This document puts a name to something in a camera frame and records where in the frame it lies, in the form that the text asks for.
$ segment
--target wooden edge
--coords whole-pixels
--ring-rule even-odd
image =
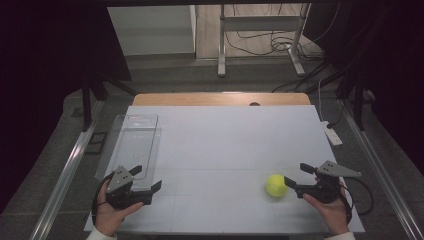
[[[133,106],[278,106],[311,105],[304,93],[146,93]]]

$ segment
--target metal frame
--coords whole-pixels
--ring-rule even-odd
[[[35,225],[34,231],[30,239],[46,239],[53,222],[59,212],[60,206],[62,205],[63,199],[68,192],[69,186],[71,185],[72,179],[78,168],[82,155],[90,141],[91,135],[96,128],[100,112],[103,108],[103,101],[96,101],[92,112],[92,121],[85,132],[81,132],[78,140],[72,149],[72,152],[63,168],[62,173],[50,194],[49,200],[47,201],[46,207],[44,208],[37,224]]]
[[[297,55],[297,46],[305,25],[310,3],[305,3],[300,16],[234,16],[225,17],[224,5],[221,4],[220,36],[218,53],[218,76],[225,76],[225,32],[235,31],[287,31],[295,32],[293,42],[287,50],[298,76],[304,76],[305,70]]]
[[[381,187],[386,193],[386,196],[393,209],[395,210],[409,239],[423,240],[423,233],[417,223],[417,220],[409,209],[407,203],[405,202],[405,199],[402,197],[401,193],[389,177],[388,172],[382,164],[380,157],[373,148],[366,133],[364,131],[361,131],[358,125],[355,123],[355,119],[354,117],[352,117],[353,112],[349,104],[345,104],[342,100],[340,101],[340,104],[344,105],[346,111],[343,111],[343,115],[347,119],[350,128],[352,129],[356,139],[358,140],[358,143],[361,145],[361,148],[364,151],[373,172],[375,173],[378,181],[380,182]]]

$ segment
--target gray floor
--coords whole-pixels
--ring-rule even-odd
[[[140,92],[222,92],[247,91],[270,92],[280,84],[299,80],[288,58],[269,59],[231,59],[227,64],[227,76],[217,77],[216,61],[194,60],[187,56],[132,57],[128,59],[133,82],[128,83]],[[306,62],[304,67],[311,71],[316,62]],[[132,97],[122,90],[106,84],[110,96],[102,110],[102,121],[95,132],[107,132],[114,116],[124,114],[131,105]],[[279,89],[284,92],[294,85]],[[337,120],[342,108],[334,97],[337,82],[324,87],[321,91],[321,112],[324,120]],[[309,95],[319,110],[318,93]],[[0,216],[1,239],[28,239],[34,230],[41,212],[53,190],[58,177],[80,134],[82,118],[78,109],[82,106],[81,94],[76,92],[67,97],[64,112],[50,141],[40,155],[34,168],[22,184],[19,191]],[[399,146],[390,138],[378,123],[370,110],[364,106],[365,129],[374,148],[384,161],[396,187],[401,192],[417,222],[424,226],[424,185],[423,175],[418,172]],[[363,181],[372,189],[375,198],[374,210],[361,220],[366,233],[357,234],[357,239],[408,239],[396,212],[375,177],[367,158],[357,139],[343,117],[335,127],[344,142],[340,148],[334,148],[339,163],[358,169],[364,175]],[[98,145],[90,145],[87,151],[95,152]],[[59,214],[51,228],[48,239],[84,239],[88,233],[82,231],[88,216],[91,199],[97,181],[94,173],[99,154],[85,154],[74,177]],[[356,196],[356,207],[364,211],[370,199],[361,186],[348,182],[348,187]],[[185,236],[130,236],[119,234],[120,239],[204,239],[204,237]],[[211,237],[240,239],[236,237]],[[321,235],[291,236],[290,239],[321,239]],[[279,237],[254,237],[252,239],[279,239]]]

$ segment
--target white wall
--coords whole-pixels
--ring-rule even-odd
[[[193,7],[111,7],[108,10],[125,56],[195,52]]]

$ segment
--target aluminum rail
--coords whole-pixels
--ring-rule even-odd
[[[405,199],[402,197],[399,190],[394,185],[393,181],[389,177],[388,172],[386,171],[380,157],[373,148],[370,140],[368,139],[366,133],[361,131],[353,119],[353,111],[349,104],[345,104],[343,101],[340,101],[340,104],[344,105],[343,114],[347,119],[355,137],[357,138],[359,144],[361,145],[362,150],[364,151],[368,162],[371,165],[373,172],[375,173],[378,181],[380,182],[381,187],[383,188],[386,196],[391,203],[395,213],[397,214],[403,228],[405,229],[406,234],[411,240],[423,240],[422,231],[417,224],[417,221],[409,209]]]
[[[68,192],[69,186],[71,185],[72,179],[84,154],[88,142],[90,141],[91,135],[97,125],[100,112],[103,108],[103,101],[96,101],[92,110],[92,122],[86,132],[81,132],[78,140],[72,149],[72,152],[57,180],[56,186],[53,192],[50,194],[49,200],[47,201],[44,210],[38,219],[38,223],[35,225],[34,231],[30,239],[44,240],[47,238],[50,229],[56,219],[59,208],[62,205],[63,199]]]

